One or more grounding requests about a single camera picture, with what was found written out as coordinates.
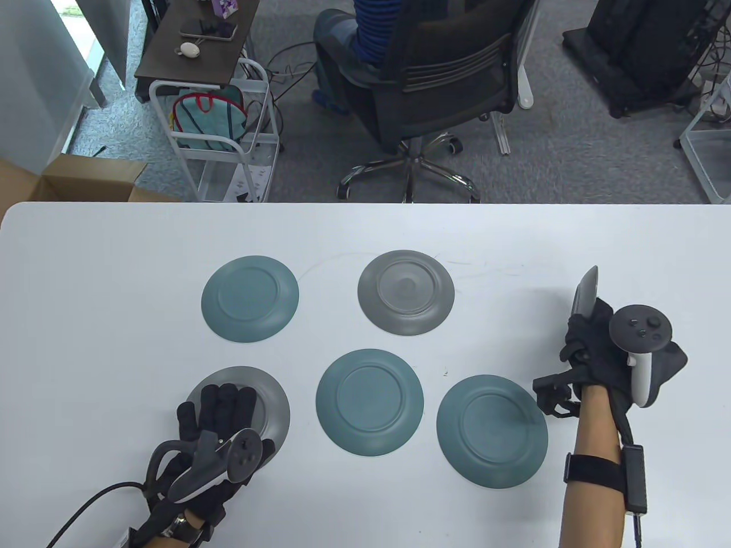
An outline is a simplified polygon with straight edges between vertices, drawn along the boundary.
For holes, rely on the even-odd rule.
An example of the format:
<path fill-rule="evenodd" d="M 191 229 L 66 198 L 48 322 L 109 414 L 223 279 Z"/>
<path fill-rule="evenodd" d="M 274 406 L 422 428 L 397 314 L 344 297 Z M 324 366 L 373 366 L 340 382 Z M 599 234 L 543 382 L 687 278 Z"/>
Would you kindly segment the person's left hand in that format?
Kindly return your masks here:
<path fill-rule="evenodd" d="M 190 401 L 177 408 L 179 438 L 196 442 L 201 431 L 208 430 L 216 433 L 220 440 L 228 441 L 238 431 L 251 427 L 257 401 L 258 394 L 252 387 L 238 389 L 234 384 L 205 386 L 198 412 Z M 249 481 L 249 478 L 242 483 L 224 481 L 182 505 L 163 498 L 154 506 L 151 518 L 161 527 L 167 527 L 173 518 L 187 511 L 206 524 L 217 525 L 225 515 L 224 504 Z"/>

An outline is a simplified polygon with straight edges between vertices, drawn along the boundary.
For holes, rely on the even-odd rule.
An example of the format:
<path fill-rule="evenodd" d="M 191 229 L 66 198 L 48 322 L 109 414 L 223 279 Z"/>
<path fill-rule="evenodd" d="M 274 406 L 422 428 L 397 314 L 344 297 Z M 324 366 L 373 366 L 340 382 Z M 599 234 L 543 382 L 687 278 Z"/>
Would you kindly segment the person's right hand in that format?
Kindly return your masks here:
<path fill-rule="evenodd" d="M 627 352 L 610 338 L 613 315 L 613 308 L 600 298 L 596 298 L 592 315 L 572 315 L 559 358 L 579 371 L 570 382 L 578 400 L 583 399 L 585 387 L 602 386 L 610 394 L 610 400 L 622 412 L 627 412 L 633 404 L 631 369 Z"/>

